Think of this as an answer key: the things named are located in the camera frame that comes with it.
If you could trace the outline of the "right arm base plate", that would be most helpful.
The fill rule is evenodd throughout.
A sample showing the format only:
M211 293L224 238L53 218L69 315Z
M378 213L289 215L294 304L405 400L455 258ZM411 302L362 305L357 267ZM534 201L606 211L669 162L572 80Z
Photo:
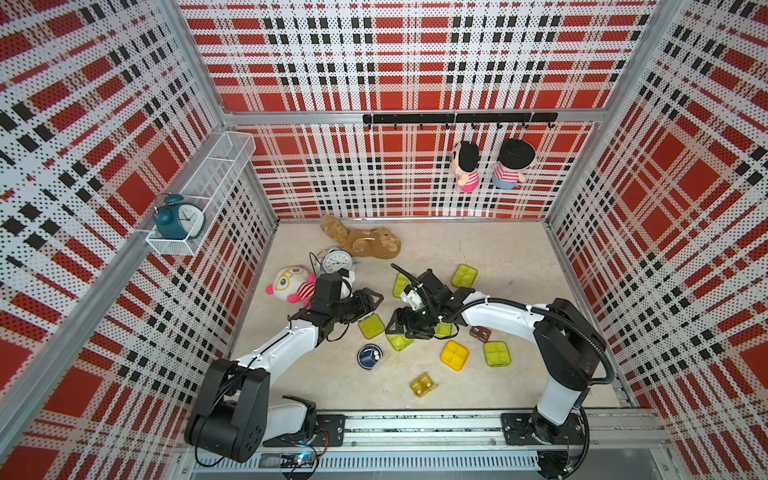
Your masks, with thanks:
M501 415L502 433L507 445L583 445L587 424L579 412L572 411L562 425L555 425L539 414L505 413Z

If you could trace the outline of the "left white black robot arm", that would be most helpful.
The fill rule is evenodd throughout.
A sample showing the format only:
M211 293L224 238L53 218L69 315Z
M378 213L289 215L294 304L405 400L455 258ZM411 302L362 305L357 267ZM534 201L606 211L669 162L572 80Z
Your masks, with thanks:
M286 395L270 402L270 388L297 360L328 339L338 324L375 313L384 296L354 290L340 274L323 274L307 305L287 327L251 353L211 363L191 410L184 441L223 459L243 463L265 442L309 444L320 429L316 404Z

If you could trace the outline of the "yellow pillbox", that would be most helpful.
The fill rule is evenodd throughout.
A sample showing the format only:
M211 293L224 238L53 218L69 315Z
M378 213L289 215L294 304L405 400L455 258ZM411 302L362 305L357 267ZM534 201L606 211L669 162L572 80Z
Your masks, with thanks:
M440 362L453 371L461 371L469 359L469 350L461 344L449 340L440 353Z

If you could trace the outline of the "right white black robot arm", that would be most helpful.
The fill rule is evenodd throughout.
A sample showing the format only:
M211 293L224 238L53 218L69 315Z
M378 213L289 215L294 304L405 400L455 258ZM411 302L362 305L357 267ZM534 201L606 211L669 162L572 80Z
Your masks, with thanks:
M430 270L414 276L391 267L408 280L386 331L410 339L435 337L441 323L486 328L535 344L549 378L525 432L553 444L568 427L586 425L576 414L594 385L609 385L614 366L601 334L568 300L530 305L485 295L472 288L450 289Z

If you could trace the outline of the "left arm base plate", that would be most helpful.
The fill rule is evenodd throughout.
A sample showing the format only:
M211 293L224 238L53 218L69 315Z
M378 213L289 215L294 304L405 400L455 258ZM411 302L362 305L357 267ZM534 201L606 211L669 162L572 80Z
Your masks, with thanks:
M343 444L346 417L342 414L310 414L299 431L262 442L264 447L311 446L316 449Z

